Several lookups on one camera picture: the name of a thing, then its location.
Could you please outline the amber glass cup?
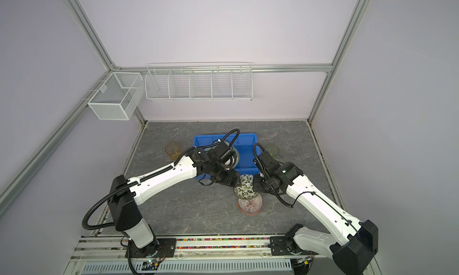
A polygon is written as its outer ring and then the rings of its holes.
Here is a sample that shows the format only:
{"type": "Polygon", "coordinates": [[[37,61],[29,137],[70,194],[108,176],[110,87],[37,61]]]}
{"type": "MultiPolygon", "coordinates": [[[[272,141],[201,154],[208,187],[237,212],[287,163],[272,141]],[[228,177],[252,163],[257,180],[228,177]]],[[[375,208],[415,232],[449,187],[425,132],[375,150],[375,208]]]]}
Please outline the amber glass cup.
{"type": "Polygon", "coordinates": [[[176,161],[182,154],[182,147],[179,142],[170,142],[165,147],[165,153],[172,161],[176,161]]]}

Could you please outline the blue rose pattern bowl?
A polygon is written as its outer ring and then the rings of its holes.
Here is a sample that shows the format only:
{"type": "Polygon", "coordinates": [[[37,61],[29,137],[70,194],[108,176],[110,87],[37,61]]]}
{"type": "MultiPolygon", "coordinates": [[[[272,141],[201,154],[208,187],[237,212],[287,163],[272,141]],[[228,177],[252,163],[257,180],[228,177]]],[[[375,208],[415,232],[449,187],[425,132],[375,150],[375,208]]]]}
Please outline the blue rose pattern bowl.
{"type": "Polygon", "coordinates": [[[225,162],[223,162],[222,159],[219,159],[218,163],[222,167],[227,168],[227,169],[235,168],[239,164],[240,153],[234,146],[230,146],[229,141],[224,141],[224,142],[230,147],[230,151],[229,151],[230,158],[228,158],[227,161],[225,162]]]}

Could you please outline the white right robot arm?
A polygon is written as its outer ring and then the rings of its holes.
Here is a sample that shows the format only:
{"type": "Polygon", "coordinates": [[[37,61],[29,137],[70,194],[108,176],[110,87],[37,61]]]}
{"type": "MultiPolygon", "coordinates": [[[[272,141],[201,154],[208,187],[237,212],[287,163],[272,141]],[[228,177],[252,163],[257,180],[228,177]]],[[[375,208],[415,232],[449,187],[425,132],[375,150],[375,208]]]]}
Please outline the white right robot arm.
{"type": "Polygon", "coordinates": [[[280,163],[259,143],[253,146],[254,164],[260,173],[254,189],[268,193],[286,207],[305,207],[327,229],[317,232],[295,224],[286,234],[287,251],[310,251],[326,256],[346,275],[361,275],[378,252],[378,227],[340,208],[291,162],[280,163]]]}

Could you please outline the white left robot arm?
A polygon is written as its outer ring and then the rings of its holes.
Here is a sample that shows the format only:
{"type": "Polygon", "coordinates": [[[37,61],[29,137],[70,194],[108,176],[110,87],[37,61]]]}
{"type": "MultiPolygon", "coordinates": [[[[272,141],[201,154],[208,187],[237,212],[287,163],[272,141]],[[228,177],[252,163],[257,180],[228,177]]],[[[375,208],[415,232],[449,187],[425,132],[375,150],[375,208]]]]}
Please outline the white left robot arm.
{"type": "Polygon", "coordinates": [[[231,149],[234,141],[226,142],[230,135],[237,138],[240,130],[229,131],[214,144],[192,146],[180,154],[174,162],[150,173],[130,179],[126,179],[123,175],[115,178],[110,193],[98,200],[83,217],[82,228],[91,231],[114,227],[128,238],[129,248],[156,251],[158,240],[143,218],[139,206],[159,192],[200,175],[209,177],[210,185],[217,183],[235,187],[240,179],[240,173],[226,165],[234,159],[234,152],[231,149]],[[103,203],[108,204],[112,222],[91,225],[90,217],[103,203]]]}

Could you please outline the green glass cup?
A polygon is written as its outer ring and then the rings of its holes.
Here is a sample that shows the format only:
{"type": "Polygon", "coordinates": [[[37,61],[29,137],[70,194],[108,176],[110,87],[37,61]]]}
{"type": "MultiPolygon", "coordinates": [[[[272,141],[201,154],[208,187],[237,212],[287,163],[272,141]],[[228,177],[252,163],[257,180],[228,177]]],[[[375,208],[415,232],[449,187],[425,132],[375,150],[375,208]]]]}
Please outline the green glass cup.
{"type": "Polygon", "coordinates": [[[281,159],[280,148],[276,144],[267,144],[265,150],[274,158],[281,159]]]}

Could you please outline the white mesh basket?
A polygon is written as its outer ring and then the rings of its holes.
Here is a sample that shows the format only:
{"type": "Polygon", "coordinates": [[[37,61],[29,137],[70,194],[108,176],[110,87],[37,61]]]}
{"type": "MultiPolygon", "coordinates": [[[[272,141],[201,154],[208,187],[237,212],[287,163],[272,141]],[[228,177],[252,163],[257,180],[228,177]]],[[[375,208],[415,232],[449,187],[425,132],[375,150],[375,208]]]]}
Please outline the white mesh basket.
{"type": "Polygon", "coordinates": [[[145,93],[141,73],[113,72],[89,99],[100,120],[130,120],[145,93]]]}

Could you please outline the blue plastic bin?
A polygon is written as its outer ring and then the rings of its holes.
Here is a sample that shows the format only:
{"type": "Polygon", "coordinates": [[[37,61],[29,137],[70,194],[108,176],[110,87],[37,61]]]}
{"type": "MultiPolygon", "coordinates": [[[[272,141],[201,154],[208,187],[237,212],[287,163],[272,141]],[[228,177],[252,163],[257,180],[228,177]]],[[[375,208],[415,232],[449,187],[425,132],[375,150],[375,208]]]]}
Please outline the blue plastic bin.
{"type": "MultiPolygon", "coordinates": [[[[193,140],[193,146],[203,147],[213,144],[218,139],[222,139],[224,134],[213,135],[196,135],[193,140]]],[[[253,145],[258,142],[257,134],[246,133],[240,134],[234,141],[233,147],[239,152],[239,162],[235,170],[241,175],[259,174],[259,169],[254,164],[253,145]]]]}

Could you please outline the red rimmed bottom bowl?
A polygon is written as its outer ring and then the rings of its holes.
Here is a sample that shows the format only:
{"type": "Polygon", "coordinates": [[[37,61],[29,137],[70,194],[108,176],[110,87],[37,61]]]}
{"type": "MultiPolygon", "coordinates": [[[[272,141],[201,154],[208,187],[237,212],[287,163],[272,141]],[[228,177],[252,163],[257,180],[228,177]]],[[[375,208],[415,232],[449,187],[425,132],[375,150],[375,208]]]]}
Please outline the red rimmed bottom bowl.
{"type": "Polygon", "coordinates": [[[263,199],[262,196],[259,194],[253,199],[249,200],[238,199],[237,204],[242,213],[246,215],[256,215],[260,213],[263,207],[263,199]]]}

